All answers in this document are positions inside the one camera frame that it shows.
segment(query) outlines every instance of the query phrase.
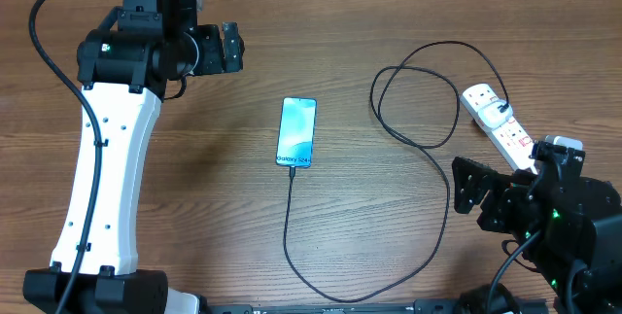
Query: phone screen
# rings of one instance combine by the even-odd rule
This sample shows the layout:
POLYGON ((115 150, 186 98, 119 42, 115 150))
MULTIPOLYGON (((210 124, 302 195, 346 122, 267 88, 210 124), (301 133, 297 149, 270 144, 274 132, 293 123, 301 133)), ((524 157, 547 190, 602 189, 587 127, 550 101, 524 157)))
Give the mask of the phone screen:
POLYGON ((283 99, 276 164, 289 167, 311 165, 316 107, 315 99, 283 99))

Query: power strip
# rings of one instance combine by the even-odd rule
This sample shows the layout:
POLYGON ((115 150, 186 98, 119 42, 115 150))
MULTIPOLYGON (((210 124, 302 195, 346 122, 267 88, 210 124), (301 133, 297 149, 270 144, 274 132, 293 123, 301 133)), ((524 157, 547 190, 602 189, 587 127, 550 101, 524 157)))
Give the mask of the power strip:
POLYGON ((501 112, 505 100, 499 99, 486 84, 468 88, 460 99, 513 170, 529 169, 537 173, 535 162, 530 158, 534 141, 514 118, 511 105, 501 112))

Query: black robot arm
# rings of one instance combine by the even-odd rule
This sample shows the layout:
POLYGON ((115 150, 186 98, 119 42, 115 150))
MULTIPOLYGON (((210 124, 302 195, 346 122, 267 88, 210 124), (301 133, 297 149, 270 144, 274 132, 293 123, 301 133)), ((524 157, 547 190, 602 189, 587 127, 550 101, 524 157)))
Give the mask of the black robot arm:
POLYGON ((609 182, 581 177, 585 153, 548 142, 534 144, 540 172, 504 175, 456 157, 454 208, 467 214, 476 204, 483 230, 509 233, 519 245, 540 238, 524 258, 558 295, 569 313, 610 313, 622 306, 622 206, 609 182))

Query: black cable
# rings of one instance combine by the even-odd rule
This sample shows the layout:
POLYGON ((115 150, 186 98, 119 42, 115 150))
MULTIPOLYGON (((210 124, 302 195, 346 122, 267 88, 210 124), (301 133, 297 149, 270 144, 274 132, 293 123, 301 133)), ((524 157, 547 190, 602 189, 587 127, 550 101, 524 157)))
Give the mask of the black cable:
POLYGON ((509 268, 512 262, 516 260, 518 255, 523 253, 523 251, 527 250, 534 242, 536 242, 540 238, 541 234, 542 234, 541 230, 536 231, 530 238, 525 240, 525 242, 522 245, 520 245, 516 250, 514 250, 514 252, 512 252, 512 254, 507 258, 507 260, 505 260, 501 268, 499 268, 499 270, 497 271, 497 274, 495 275, 495 278, 493 279, 493 283, 490 284, 490 290, 488 291, 488 297, 486 298, 486 314, 491 313, 490 308, 493 304, 493 297, 495 294, 495 290, 497 289, 497 285, 499 284, 499 281, 501 280, 501 277, 503 276, 505 271, 509 268))
POLYGON ((438 239, 436 241, 436 244, 432 250, 432 253, 430 254, 430 256, 426 259, 425 262, 423 262, 419 267, 417 267, 414 271, 412 271, 411 273, 407 274, 406 276, 400 278, 399 280, 397 280, 396 282, 394 282, 393 284, 390 284, 378 291, 375 291, 369 295, 363 296, 363 297, 359 297, 359 298, 355 298, 355 299, 342 299, 342 298, 337 298, 337 297, 332 297, 329 296, 325 293, 323 293, 322 291, 320 291, 318 288, 316 288, 315 286, 311 285, 311 283, 309 283, 303 276, 302 274, 300 274, 300 272, 298 272, 298 270, 295 268, 294 264, 292 263, 292 260, 290 259, 290 255, 288 253, 288 249, 287 249, 287 233, 288 233, 288 222, 289 222, 289 218, 290 218, 290 207, 291 207, 291 203, 292 203, 292 185, 294 184, 294 175, 295 175, 295 170, 293 170, 294 168, 292 167, 290 169, 290 192, 288 194, 288 206, 287 206, 287 211, 286 211, 286 215, 285 215, 285 227, 283 230, 283 250, 285 252, 285 259, 287 260, 288 264, 290 265, 290 268, 292 269, 292 271, 295 273, 295 275, 306 285, 308 286, 311 290, 313 290, 315 293, 317 293, 318 295, 335 301, 335 302, 340 302, 340 303, 355 303, 355 302, 359 302, 362 300, 366 300, 372 297, 375 297, 379 294, 382 294, 385 291, 388 291, 390 289, 392 289, 393 287, 402 284, 403 282, 411 279, 413 276, 417 275, 421 270, 423 270, 434 258, 434 256, 436 255, 436 253, 438 252, 438 248, 440 247, 440 241, 442 240, 443 237, 443 233, 445 231, 445 226, 447 225, 447 215, 449 213, 449 204, 451 201, 451 188, 449 185, 449 180, 447 179, 447 176, 445 175, 445 172, 443 171, 443 169, 440 167, 440 165, 436 162, 436 160, 427 152, 427 149, 435 149, 438 148, 442 145, 444 145, 445 143, 447 143, 447 141, 449 140, 449 138, 451 138, 452 134, 454 133, 454 130, 456 130, 456 125, 458 124, 458 117, 460 114, 460 95, 458 92, 458 89, 456 88, 456 86, 454 86, 454 84, 445 76, 430 70, 430 69, 426 69, 426 68, 422 68, 422 67, 415 67, 415 66, 404 66, 405 63, 418 51, 423 50, 427 47, 431 47, 431 46, 436 46, 436 45, 442 45, 442 44, 455 44, 455 45, 461 45, 461 46, 465 46, 468 47, 474 51, 476 51, 478 54, 480 54, 484 60, 486 60, 486 62, 488 63, 488 65, 491 67, 491 69, 493 70, 493 72, 495 73, 495 75, 497 76, 497 78, 499 79, 499 82, 501 84, 501 88, 503 89, 503 93, 505 95, 505 99, 506 99, 506 105, 503 105, 504 108, 507 108, 509 106, 509 97, 507 96, 507 91, 505 90, 505 86, 503 85, 503 81, 501 80, 501 76, 499 75, 499 72, 497 72, 497 69, 495 68, 495 66, 492 64, 492 62, 488 59, 488 57, 486 55, 484 55, 483 52, 481 52, 478 48, 468 44, 468 43, 464 43, 464 42, 458 42, 458 41, 441 41, 441 42, 434 42, 434 43, 430 43, 430 44, 426 44, 423 47, 420 47, 418 49, 416 49, 414 52, 412 52, 411 54, 409 54, 402 62, 399 66, 387 66, 385 68, 383 68, 382 70, 380 70, 377 74, 376 77, 373 80, 373 83, 371 84, 371 90, 369 92, 369 103, 371 105, 371 110, 373 111, 374 116, 376 117, 376 119, 382 124, 382 126, 385 128, 385 130, 387 130, 387 132, 389 132, 389 134, 391 134, 394 138, 396 138, 398 141, 400 141, 403 144, 415 147, 417 149, 419 149, 429 160, 430 162, 434 165, 434 167, 436 168, 436 170, 438 171, 438 173, 440 174, 443 182, 445 183, 445 188, 447 190, 447 203, 445 205, 445 213, 443 216, 443 222, 440 228, 440 232, 438 234, 438 239), (445 137, 445 139, 443 139, 440 143, 438 144, 434 144, 434 145, 420 145, 415 143, 414 141, 410 140, 409 138, 407 138, 405 135, 399 133, 398 131, 394 130, 393 128, 391 128, 390 126, 388 126, 383 118, 382 118, 382 113, 380 111, 381 106, 382 106, 382 101, 384 99, 385 94, 387 93, 387 89, 389 88, 389 85, 391 84, 391 82, 393 81, 394 77, 396 76, 397 72, 399 72, 402 69, 407 69, 407 70, 414 70, 414 71, 420 71, 420 72, 425 72, 428 74, 431 74, 433 76, 436 76, 438 78, 440 78, 441 80, 445 81, 453 90, 454 93, 456 94, 456 117, 454 119, 454 122, 452 124, 451 130, 449 131, 449 134, 447 134, 447 137, 445 137), (373 103, 373 92, 376 86, 376 83, 378 81, 378 78, 380 77, 380 75, 382 75, 385 71, 387 70, 395 70, 394 73, 391 75, 391 77, 389 78, 389 80, 387 81, 387 84, 385 85, 382 94, 380 95, 380 98, 378 100, 378 108, 376 110, 376 107, 374 106, 373 103))
POLYGON ((574 277, 579 272, 587 269, 587 265, 582 260, 574 260, 572 263, 572 267, 570 268, 570 272, 568 274, 568 278, 566 279, 566 311, 569 314, 574 314, 574 304, 572 303, 572 282, 574 281, 574 277))
POLYGON ((184 93, 186 92, 186 86, 187 86, 186 76, 182 76, 180 81, 182 82, 182 87, 179 88, 179 91, 177 92, 177 94, 164 98, 164 100, 173 100, 173 99, 180 98, 182 97, 182 95, 184 95, 184 93))
MULTIPOLYGON (((518 241, 516 241, 516 240, 503 240, 503 242, 501 243, 501 248, 503 249, 503 252, 504 252, 507 256, 511 256, 511 255, 512 255, 512 254, 510 254, 510 252, 507 250, 507 245, 508 245, 509 243, 515 243, 515 244, 518 244, 518 241)), ((534 272, 534 273, 538 273, 538 274, 539 274, 539 271, 538 271, 536 268, 531 267, 531 266, 526 266, 526 265, 522 264, 520 261, 518 261, 518 259, 516 259, 516 260, 514 260, 514 261, 515 261, 515 262, 517 262, 520 266, 524 267, 525 269, 527 269, 527 270, 529 270, 529 271, 531 271, 531 272, 534 272)))
POLYGON ((67 76, 65 76, 65 74, 60 71, 58 66, 53 63, 52 59, 44 51, 41 43, 39 42, 39 38, 37 37, 37 31, 35 30, 35 19, 37 18, 37 13, 39 12, 39 9, 45 1, 46 0, 37 0, 32 6, 32 10, 30 11, 30 17, 28 18, 28 32, 30 33, 30 39, 32 40, 32 44, 41 56, 41 58, 43 58, 48 66, 50 66, 54 74, 56 74, 60 81, 62 81, 62 83, 64 83, 69 88, 69 90, 71 90, 71 92, 78 98, 82 106, 85 108, 88 119, 90 120, 91 127, 93 128, 93 135, 95 139, 95 164, 93 168, 93 181, 90 187, 90 197, 88 198, 88 206, 86 208, 85 224, 82 229, 82 235, 80 237, 80 244, 78 245, 76 260, 74 261, 74 266, 71 269, 69 281, 67 282, 65 291, 63 292, 62 297, 58 302, 58 306, 56 307, 56 314, 59 314, 62 312, 63 308, 67 304, 67 299, 69 299, 69 296, 71 295, 71 290, 76 282, 78 272, 80 271, 80 266, 82 265, 82 260, 85 256, 85 249, 88 242, 88 233, 90 232, 90 224, 93 219, 95 202, 97 200, 97 191, 99 190, 99 179, 101 177, 102 139, 101 131, 99 129, 99 123, 97 122, 97 117, 95 116, 93 109, 88 104, 88 101, 82 95, 80 90, 69 80, 69 78, 67 78, 67 76))

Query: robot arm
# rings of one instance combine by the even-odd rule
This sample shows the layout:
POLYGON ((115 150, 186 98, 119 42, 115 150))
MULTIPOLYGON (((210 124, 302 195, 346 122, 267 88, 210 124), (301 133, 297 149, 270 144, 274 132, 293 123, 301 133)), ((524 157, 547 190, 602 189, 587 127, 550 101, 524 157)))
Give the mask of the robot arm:
MULTIPOLYGON (((534 144, 540 173, 517 170, 507 176, 472 160, 452 163, 456 212, 467 214, 481 203, 477 223, 486 231, 509 233, 525 258, 536 265, 569 313, 618 312, 622 306, 622 206, 609 182, 581 177, 585 153, 546 141, 534 144)), ((471 313, 485 312, 482 292, 465 294, 471 313)), ((511 296, 500 289, 495 300, 511 311, 511 296)))
POLYGON ((29 270, 24 297, 56 311, 77 259, 95 163, 102 146, 101 178, 86 251, 65 311, 199 313, 204 298, 169 289, 161 271, 138 270, 136 212, 149 140, 168 80, 236 72, 244 44, 234 22, 198 26, 201 0, 123 0, 78 48, 78 80, 93 110, 102 143, 95 143, 83 109, 82 140, 67 219, 50 268, 29 270), (115 24, 117 31, 110 29, 115 24))

